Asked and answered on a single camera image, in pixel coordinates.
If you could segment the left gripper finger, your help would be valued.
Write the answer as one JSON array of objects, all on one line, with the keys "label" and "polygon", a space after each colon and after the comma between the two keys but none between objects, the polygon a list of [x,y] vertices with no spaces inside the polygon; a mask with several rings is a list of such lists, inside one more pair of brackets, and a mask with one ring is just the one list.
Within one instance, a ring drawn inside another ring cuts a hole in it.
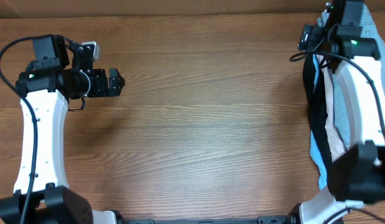
[{"label": "left gripper finger", "polygon": [[110,68],[109,70],[109,80],[111,83],[124,83],[125,79],[121,76],[117,68]]},{"label": "left gripper finger", "polygon": [[108,88],[108,96],[119,96],[123,86],[123,83],[111,82]]}]

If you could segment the light blue denim shorts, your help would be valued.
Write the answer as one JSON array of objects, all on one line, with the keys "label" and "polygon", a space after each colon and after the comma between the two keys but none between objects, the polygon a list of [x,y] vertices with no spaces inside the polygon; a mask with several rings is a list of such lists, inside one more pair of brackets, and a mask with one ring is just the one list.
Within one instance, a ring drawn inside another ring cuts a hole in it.
[{"label": "light blue denim shorts", "polygon": [[385,50],[371,14],[363,1],[333,1],[322,19],[335,127],[349,146],[385,147]]}]

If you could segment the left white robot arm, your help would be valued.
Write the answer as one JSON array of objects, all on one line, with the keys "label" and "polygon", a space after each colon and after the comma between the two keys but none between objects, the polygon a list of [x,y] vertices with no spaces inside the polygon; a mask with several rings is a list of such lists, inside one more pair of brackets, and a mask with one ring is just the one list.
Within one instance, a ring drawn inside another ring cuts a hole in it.
[{"label": "left white robot arm", "polygon": [[5,223],[124,223],[117,210],[93,210],[69,188],[64,125],[70,100],[115,97],[124,78],[116,68],[95,69],[100,47],[61,35],[31,39],[35,59],[10,84],[21,99],[23,142],[13,195],[0,199]]}]

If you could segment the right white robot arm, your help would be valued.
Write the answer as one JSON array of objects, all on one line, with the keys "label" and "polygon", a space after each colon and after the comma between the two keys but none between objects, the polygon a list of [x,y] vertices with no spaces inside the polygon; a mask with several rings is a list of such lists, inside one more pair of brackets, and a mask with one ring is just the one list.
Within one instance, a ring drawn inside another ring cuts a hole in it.
[{"label": "right white robot arm", "polygon": [[291,57],[320,57],[324,74],[341,87],[350,148],[332,163],[328,184],[313,199],[298,204],[286,223],[334,223],[352,210],[385,200],[385,95],[381,54],[373,38],[361,36],[363,1],[328,4],[324,26],[305,25]]}]

